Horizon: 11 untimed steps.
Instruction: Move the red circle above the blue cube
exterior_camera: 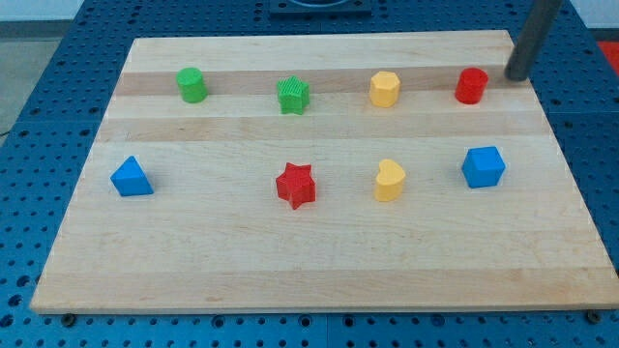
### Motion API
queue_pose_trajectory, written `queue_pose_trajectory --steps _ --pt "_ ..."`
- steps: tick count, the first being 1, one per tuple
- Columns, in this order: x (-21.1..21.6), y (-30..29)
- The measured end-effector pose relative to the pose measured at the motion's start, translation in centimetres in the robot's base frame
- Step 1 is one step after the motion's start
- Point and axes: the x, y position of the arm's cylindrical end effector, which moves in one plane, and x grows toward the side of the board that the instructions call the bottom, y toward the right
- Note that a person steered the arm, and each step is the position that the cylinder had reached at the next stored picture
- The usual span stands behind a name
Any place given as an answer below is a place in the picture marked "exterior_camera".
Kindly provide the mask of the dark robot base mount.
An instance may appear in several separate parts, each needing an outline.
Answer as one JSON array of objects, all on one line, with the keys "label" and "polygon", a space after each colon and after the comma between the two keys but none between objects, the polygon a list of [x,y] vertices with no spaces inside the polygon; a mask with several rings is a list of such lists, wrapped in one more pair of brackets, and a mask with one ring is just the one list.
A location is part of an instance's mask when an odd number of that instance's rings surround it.
[{"label": "dark robot base mount", "polygon": [[270,0],[269,15],[368,15],[372,0]]}]

